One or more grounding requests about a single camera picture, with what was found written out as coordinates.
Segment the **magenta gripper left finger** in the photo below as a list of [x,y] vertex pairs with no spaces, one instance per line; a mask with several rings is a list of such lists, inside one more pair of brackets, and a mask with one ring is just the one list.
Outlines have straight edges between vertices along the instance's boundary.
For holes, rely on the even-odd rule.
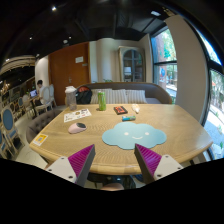
[[95,145],[90,145],[69,157],[62,156],[47,171],[83,187],[95,157]]

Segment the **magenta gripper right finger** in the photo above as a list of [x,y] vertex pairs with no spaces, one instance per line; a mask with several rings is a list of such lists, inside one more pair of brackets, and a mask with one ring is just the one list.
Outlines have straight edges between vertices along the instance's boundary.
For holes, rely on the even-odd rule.
[[159,155],[142,145],[136,144],[134,154],[138,161],[145,184],[164,178],[183,168],[170,155]]

